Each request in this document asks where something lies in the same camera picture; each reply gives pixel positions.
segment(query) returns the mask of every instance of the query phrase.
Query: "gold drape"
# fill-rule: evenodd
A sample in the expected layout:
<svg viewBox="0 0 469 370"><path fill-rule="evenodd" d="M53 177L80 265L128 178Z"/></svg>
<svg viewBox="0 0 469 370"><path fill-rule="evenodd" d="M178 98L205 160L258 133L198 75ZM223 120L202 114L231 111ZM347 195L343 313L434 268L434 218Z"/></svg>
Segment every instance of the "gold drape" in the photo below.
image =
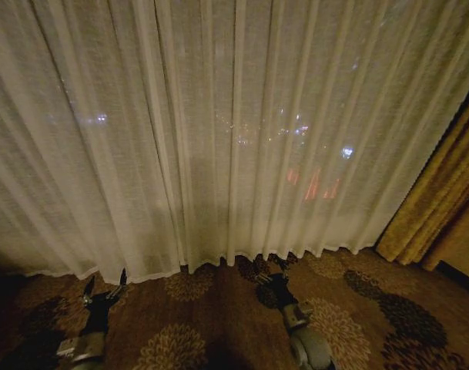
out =
<svg viewBox="0 0 469 370"><path fill-rule="evenodd" d="M388 225L378 253L401 264L422 260L424 268L433 270L455 248L455 244L437 247L435 241L468 200L469 104Z"/></svg>

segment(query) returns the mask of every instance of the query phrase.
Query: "dark flower motif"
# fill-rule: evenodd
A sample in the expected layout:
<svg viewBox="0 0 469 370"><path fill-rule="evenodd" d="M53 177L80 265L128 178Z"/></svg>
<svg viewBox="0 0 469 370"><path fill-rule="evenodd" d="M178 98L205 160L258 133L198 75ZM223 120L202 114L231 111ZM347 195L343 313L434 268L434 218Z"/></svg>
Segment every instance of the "dark flower motif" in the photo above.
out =
<svg viewBox="0 0 469 370"><path fill-rule="evenodd" d="M469 370L469 365L458 353L424 345L399 333L387 335L381 354L385 358L386 370Z"/></svg>
<svg viewBox="0 0 469 370"><path fill-rule="evenodd" d="M20 334L25 337L35 335L42 330L52 329L59 315L63 312L59 310L62 297L53 297L35 306L29 314L22 319L19 326Z"/></svg>
<svg viewBox="0 0 469 370"><path fill-rule="evenodd" d="M257 285L255 292L259 303L267 308L277 308L277 297L272 289L264 287L263 285Z"/></svg>
<svg viewBox="0 0 469 370"><path fill-rule="evenodd" d="M398 334L432 347L443 348L447 344L443 325L410 299L396 294L383 294L379 304Z"/></svg>
<svg viewBox="0 0 469 370"><path fill-rule="evenodd" d="M376 280L360 271L348 270L343 278L353 291L363 297L377 300L384 294Z"/></svg>
<svg viewBox="0 0 469 370"><path fill-rule="evenodd" d="M252 283L255 282L257 272L270 274L268 263L263 259L261 254L258 254L253 262L246 257L239 256L236 258L236 264L240 275Z"/></svg>

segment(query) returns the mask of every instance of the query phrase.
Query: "white sheer curtain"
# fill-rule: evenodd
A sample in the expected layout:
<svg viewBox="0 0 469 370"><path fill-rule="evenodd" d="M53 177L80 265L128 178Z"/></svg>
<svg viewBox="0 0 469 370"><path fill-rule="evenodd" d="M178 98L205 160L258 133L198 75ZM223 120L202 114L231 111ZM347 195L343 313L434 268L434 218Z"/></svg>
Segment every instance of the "white sheer curtain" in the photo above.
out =
<svg viewBox="0 0 469 370"><path fill-rule="evenodd" d="M469 89L469 1L0 1L0 269L375 242Z"/></svg>

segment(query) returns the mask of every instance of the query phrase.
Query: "floral carpet pattern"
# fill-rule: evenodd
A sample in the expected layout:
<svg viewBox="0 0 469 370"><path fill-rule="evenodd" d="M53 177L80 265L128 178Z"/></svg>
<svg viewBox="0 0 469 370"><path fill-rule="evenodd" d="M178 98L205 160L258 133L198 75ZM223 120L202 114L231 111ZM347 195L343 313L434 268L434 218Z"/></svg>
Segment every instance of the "floral carpet pattern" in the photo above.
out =
<svg viewBox="0 0 469 370"><path fill-rule="evenodd" d="M275 296L255 280L281 264L341 370L469 370L469 291L439 272L343 248L301 260L238 256L234 267L130 284L109 312L105 368L296 370ZM55 353L85 325L87 281L0 279L0 369L68 366ZM94 293L111 288L96 275Z"/></svg>

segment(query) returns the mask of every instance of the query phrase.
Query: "brown carpet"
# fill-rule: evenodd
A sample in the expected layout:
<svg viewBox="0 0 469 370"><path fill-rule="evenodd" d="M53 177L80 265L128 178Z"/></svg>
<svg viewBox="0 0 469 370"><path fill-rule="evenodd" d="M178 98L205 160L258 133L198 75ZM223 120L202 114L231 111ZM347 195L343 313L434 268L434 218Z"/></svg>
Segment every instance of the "brown carpet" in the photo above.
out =
<svg viewBox="0 0 469 370"><path fill-rule="evenodd" d="M341 369L469 369L469 292L442 274L341 250L291 256L289 276ZM131 284L109 316L106 368L296 369L273 296L253 278L237 257L235 267ZM0 368L61 368L59 342L85 325L85 283L0 280ZM109 288L98 278L94 293Z"/></svg>

